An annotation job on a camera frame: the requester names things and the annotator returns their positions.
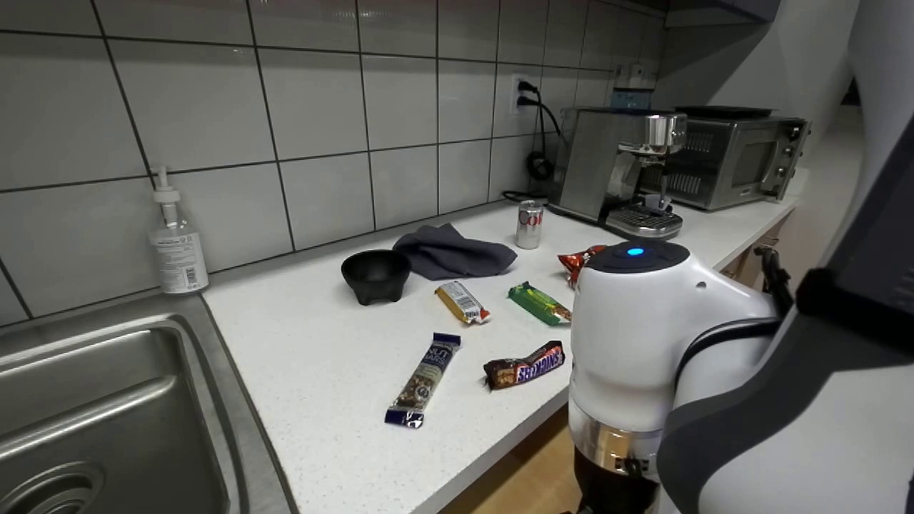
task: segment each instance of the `kitchen counter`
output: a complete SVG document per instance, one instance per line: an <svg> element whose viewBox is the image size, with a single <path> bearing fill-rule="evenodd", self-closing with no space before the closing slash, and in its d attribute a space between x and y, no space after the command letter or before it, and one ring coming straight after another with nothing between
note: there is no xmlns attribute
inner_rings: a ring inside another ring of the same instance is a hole
<svg viewBox="0 0 914 514"><path fill-rule="evenodd" d="M724 268L788 217L793 205L678 212L687 221L678 242ZM458 217L454 227L476 239L513 242L517 208L497 205ZM568 364L520 388L483 386L490 359L525 358L545 341L564 341L571 354L568 329L545 329L505 291L531 279L571 309L574 295L557 254L620 238L545 214L543 247L517 251L513 274L464 279L491 309L491 322L476 329L460 329L434 298L437 284L418 274L400 304L354 304L340 264L360 249L393 242L394 238L350 242L220 279L207 291L301 512L437 512L564 409ZM384 415L430 349L431 331L460 334L464 349L434 392L426 425L386 425Z"/></svg>

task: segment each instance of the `sink basin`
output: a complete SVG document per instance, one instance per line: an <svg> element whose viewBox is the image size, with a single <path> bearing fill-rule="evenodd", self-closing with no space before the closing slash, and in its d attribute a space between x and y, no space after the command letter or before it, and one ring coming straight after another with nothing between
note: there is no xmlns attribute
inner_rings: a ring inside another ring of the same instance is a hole
<svg viewBox="0 0 914 514"><path fill-rule="evenodd" d="M293 514L200 298L0 331L0 514Z"/></svg>

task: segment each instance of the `black bowl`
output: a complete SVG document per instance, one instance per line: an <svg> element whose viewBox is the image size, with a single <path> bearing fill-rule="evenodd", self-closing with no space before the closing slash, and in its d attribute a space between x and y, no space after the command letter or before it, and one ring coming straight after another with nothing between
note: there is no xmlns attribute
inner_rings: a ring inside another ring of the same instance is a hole
<svg viewBox="0 0 914 514"><path fill-rule="evenodd" d="M410 261L397 251L363 251L351 254L340 272L363 307L397 304L410 278Z"/></svg>

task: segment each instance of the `black cloth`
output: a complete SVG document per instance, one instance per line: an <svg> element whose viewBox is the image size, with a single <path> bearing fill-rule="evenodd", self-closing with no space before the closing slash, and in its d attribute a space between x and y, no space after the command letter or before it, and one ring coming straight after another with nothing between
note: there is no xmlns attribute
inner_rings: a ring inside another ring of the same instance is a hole
<svg viewBox="0 0 914 514"><path fill-rule="evenodd" d="M411 272L426 279L491 278L505 274L517 254L508 247L466 239L453 222L424 227L394 242Z"/></svg>

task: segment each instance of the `pump bottle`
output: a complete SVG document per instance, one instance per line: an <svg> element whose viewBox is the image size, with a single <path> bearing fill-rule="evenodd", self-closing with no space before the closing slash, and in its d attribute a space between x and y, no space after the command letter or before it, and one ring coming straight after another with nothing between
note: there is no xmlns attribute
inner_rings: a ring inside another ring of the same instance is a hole
<svg viewBox="0 0 914 514"><path fill-rule="evenodd" d="M208 285L200 235L180 217L180 192L171 189L170 171L160 169L156 204L163 212L163 227L150 232L156 249L160 285L167 295L196 295Z"/></svg>

